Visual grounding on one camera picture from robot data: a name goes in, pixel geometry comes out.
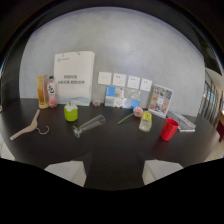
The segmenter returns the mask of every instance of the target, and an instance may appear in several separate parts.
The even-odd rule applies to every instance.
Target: white wall
[[[100,71],[150,79],[174,90],[170,110],[197,116],[202,100],[203,56],[180,32],[150,15],[128,9],[99,7],[60,16],[35,31],[20,68],[20,97],[37,98],[36,76],[53,75],[54,56],[72,51],[96,53],[92,98],[104,102]],[[142,91],[141,107],[151,93]]]

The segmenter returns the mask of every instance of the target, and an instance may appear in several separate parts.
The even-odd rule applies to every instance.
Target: yellow bottle
[[[139,130],[149,132],[152,127],[152,114],[149,111],[144,111],[141,116]]]
[[[37,95],[39,107],[41,109],[48,108],[48,93],[47,93],[48,75],[37,76]]]

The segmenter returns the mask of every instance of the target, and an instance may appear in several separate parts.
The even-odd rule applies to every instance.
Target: picture
[[[148,110],[158,116],[166,117],[172,95],[173,90],[155,84]]]
[[[105,106],[134,109],[140,105],[140,93],[139,90],[107,86]]]

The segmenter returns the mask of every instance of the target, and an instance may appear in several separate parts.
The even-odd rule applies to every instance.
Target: paper
[[[181,114],[168,111],[166,116],[168,118],[175,120],[179,124],[178,130],[180,132],[194,132],[195,131],[196,125],[190,122],[189,120],[187,120]]]
[[[134,109],[140,105],[140,91],[123,87],[107,86],[105,106]]]
[[[128,88],[133,88],[133,89],[139,89],[139,84],[140,84],[140,78],[136,76],[129,76],[128,77]]]
[[[179,163],[166,162],[161,160],[146,160],[149,170],[155,180],[161,179],[167,175],[175,173],[183,167]]]
[[[99,72],[98,84],[110,85],[112,73],[109,72]]]
[[[113,86],[124,87],[125,86],[125,81],[126,81],[126,75],[114,73]]]
[[[140,90],[150,92],[152,86],[152,81],[148,79],[142,79]]]
[[[84,186],[86,180],[83,162],[79,161],[51,164],[45,170],[79,186]]]
[[[55,55],[54,79],[59,104],[71,100],[76,105],[89,106],[95,53],[69,52]]]

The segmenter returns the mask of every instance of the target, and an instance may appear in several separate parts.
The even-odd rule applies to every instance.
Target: picture frame
[[[148,111],[166,118],[174,91],[170,88],[155,84]]]

